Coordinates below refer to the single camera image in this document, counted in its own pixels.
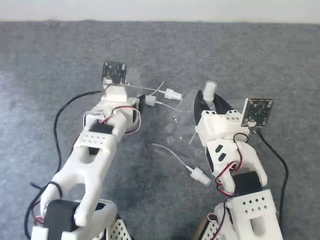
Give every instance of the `white bracket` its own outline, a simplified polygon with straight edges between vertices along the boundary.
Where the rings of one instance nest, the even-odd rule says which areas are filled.
[[[215,111],[203,111],[195,131],[199,134],[204,147],[207,142],[217,139],[233,139],[236,133],[249,135],[248,127],[241,127],[242,115],[237,110],[228,111],[226,114],[217,114]]]
[[[255,149],[249,144],[236,141],[239,146],[240,152],[243,156],[243,168],[248,168],[249,171],[255,171],[259,177],[261,185],[264,187],[268,182],[267,174],[259,161]],[[237,146],[230,139],[218,139],[209,141],[207,143],[207,150],[210,153],[210,158],[213,166],[212,174],[216,177],[221,171],[232,161],[240,162],[240,156],[237,151]],[[233,181],[230,171],[227,171],[220,177],[224,189],[229,193],[235,192],[235,183]]]
[[[234,197],[226,206],[238,240],[283,240],[269,189]]]

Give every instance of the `white robotic arm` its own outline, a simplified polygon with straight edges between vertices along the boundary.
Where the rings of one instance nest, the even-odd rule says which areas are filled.
[[[54,184],[49,184],[41,196],[40,214],[44,223],[33,227],[32,240],[91,240],[111,236],[117,206],[100,199],[102,185],[117,143],[124,134],[139,129],[141,113],[140,99],[128,98],[124,84],[107,82],[104,90],[100,102],[84,115],[83,130],[65,165],[52,178]],[[59,200],[61,192],[66,193],[77,184],[85,186],[79,203]],[[126,239],[130,239],[125,226],[121,228]]]
[[[216,89],[216,86],[212,88],[211,85],[211,82],[207,83],[204,94],[209,92],[208,87],[212,91]],[[214,102],[214,93],[209,95],[212,96],[211,99],[208,96],[202,98],[201,92],[198,93],[199,99],[195,100],[194,106],[195,114],[196,108],[206,106],[208,101]],[[258,117],[261,124],[266,124],[268,118],[264,116],[269,116],[271,105],[268,101],[261,106],[252,104],[253,109],[248,114]],[[195,240],[283,239],[271,191],[265,189],[266,172],[256,151],[246,143],[250,133],[249,121],[252,121],[253,125],[257,122],[246,119],[247,116],[243,115],[245,113],[246,111],[239,113],[225,104],[222,108],[217,106],[216,111],[209,110],[206,106],[199,116],[195,115],[196,122],[198,121],[195,131],[206,149],[206,157],[215,176],[217,189],[228,196],[224,203],[214,209],[215,214],[208,215],[200,227],[201,231],[194,237]]]

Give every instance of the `perforated bracket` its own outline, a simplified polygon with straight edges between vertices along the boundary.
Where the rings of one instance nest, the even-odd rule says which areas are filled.
[[[276,207],[270,190],[234,197],[228,201],[227,206],[237,216],[252,219],[267,213],[275,213]]]
[[[108,150],[114,141],[115,137],[112,134],[83,131],[75,142],[74,147],[89,147]]]
[[[283,240],[269,189],[234,197],[226,205],[239,239]]]
[[[117,219],[110,230],[110,240],[132,240],[122,219]]]

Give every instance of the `black cable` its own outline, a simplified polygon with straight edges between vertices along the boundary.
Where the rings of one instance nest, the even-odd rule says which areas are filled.
[[[65,110],[65,108],[71,104],[73,101],[79,99],[79,98],[82,98],[84,96],[87,96],[87,95],[93,95],[93,94],[98,94],[98,93],[102,93],[103,91],[89,91],[89,92],[86,92],[86,93],[82,93],[82,94],[79,94],[79,95],[76,95],[74,96],[73,98],[71,98],[65,105],[63,105],[60,110],[58,111],[58,113],[56,114],[55,116],[55,119],[54,119],[54,124],[53,124],[53,136],[54,136],[54,141],[55,141],[55,146],[56,146],[56,151],[58,153],[58,167],[55,171],[55,173],[59,172],[60,169],[61,169],[61,165],[62,165],[62,157],[61,157],[61,151],[60,151],[60,146],[59,146],[59,141],[58,141],[58,136],[57,136],[57,124],[58,124],[58,119],[59,119],[59,116],[60,114]]]
[[[66,107],[69,104],[71,104],[73,101],[75,101],[75,100],[77,100],[79,98],[82,98],[84,96],[98,94],[98,93],[102,93],[102,92],[103,91],[89,91],[89,92],[85,92],[85,93],[82,93],[82,94],[78,94],[78,95],[74,96],[73,98],[71,98],[65,105],[63,105],[60,108],[60,110],[58,111],[58,113],[55,115],[54,124],[53,124],[53,136],[54,136],[54,142],[55,142],[55,146],[56,146],[56,151],[58,153],[58,167],[57,167],[55,173],[60,171],[61,165],[62,165],[62,155],[61,155],[61,150],[60,150],[59,141],[58,141],[58,135],[57,135],[57,124],[58,124],[59,116],[66,109]],[[31,185],[34,188],[39,189],[39,186],[35,185],[34,183],[31,183]],[[29,239],[29,240],[31,239],[31,236],[30,236],[30,233],[29,233],[29,230],[28,230],[28,221],[29,221],[30,212],[31,212],[31,209],[34,207],[36,201],[44,193],[44,191],[45,191],[47,186],[48,186],[48,184],[40,189],[38,194],[35,196],[35,198],[31,201],[31,203],[29,204],[29,206],[26,209],[26,212],[25,212],[25,215],[24,215],[23,229],[24,229],[24,234],[25,234],[26,238]]]
[[[289,169],[288,166],[285,162],[285,160],[277,153],[276,150],[266,141],[264,136],[261,133],[260,128],[257,130],[257,134],[261,138],[261,140],[264,142],[264,144],[276,155],[276,157],[281,161],[283,164],[284,170],[285,170],[285,177],[281,189],[281,197],[280,197],[280,208],[279,208],[279,226],[283,234],[283,211],[284,211],[284,201],[285,201],[285,191],[286,191],[286,186],[289,178]]]

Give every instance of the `gray carpet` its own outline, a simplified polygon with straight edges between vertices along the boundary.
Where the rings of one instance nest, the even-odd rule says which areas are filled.
[[[264,134],[290,169],[285,239],[320,239],[320,26],[94,21],[0,23],[0,239],[25,239],[24,214],[36,194],[29,182],[44,185],[57,166],[55,114],[74,95],[101,87],[104,60],[126,62],[132,81],[148,87],[164,80],[187,94],[214,80],[221,96],[240,105],[246,97],[275,98]],[[80,99],[62,114],[64,161],[83,113],[99,99]],[[194,181],[175,158],[149,145],[170,143],[209,174],[199,139],[187,147],[190,119],[179,116],[183,128],[172,115],[163,106],[146,108],[141,130],[123,139],[105,179],[101,197],[117,204],[136,240],[190,240],[224,199],[214,184]],[[250,144],[279,207],[283,167],[256,136]],[[76,187],[65,199],[83,192]]]

